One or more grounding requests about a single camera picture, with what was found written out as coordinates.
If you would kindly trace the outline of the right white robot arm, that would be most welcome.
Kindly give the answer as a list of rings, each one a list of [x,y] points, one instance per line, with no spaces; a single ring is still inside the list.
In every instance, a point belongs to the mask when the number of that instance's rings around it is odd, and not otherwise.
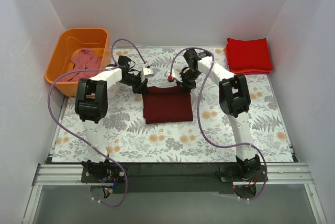
[[[207,143],[216,148],[236,149],[237,177],[254,177],[261,168],[261,153],[252,144],[249,126],[251,98],[246,77],[234,74],[215,62],[214,55],[202,48],[182,50],[187,67],[180,74],[182,87],[194,88],[196,79],[205,74],[197,100],[197,121],[200,132]],[[200,121],[200,100],[206,81],[211,79],[219,88],[219,106],[230,121],[234,141],[232,145],[218,145],[206,135]]]

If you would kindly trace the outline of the dark maroon t shirt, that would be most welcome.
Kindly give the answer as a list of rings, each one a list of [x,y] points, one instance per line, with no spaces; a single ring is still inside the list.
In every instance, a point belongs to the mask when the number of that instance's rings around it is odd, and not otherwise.
[[[183,93],[180,86],[148,88],[142,95],[143,117],[146,124],[164,124],[193,121],[190,93]]]

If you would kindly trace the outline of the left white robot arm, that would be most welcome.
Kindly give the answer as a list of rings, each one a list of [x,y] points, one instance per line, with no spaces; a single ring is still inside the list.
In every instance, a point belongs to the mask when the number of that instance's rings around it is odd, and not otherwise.
[[[135,94],[145,94],[148,92],[148,78],[153,76],[147,62],[140,71],[131,67],[131,63],[129,57],[122,55],[118,63],[110,64],[96,76],[82,78],[78,82],[75,112],[83,123],[86,141],[91,148],[90,157],[82,165],[86,175],[101,183],[125,180],[125,172],[107,158],[103,121],[108,111],[108,89],[121,83],[130,86]]]

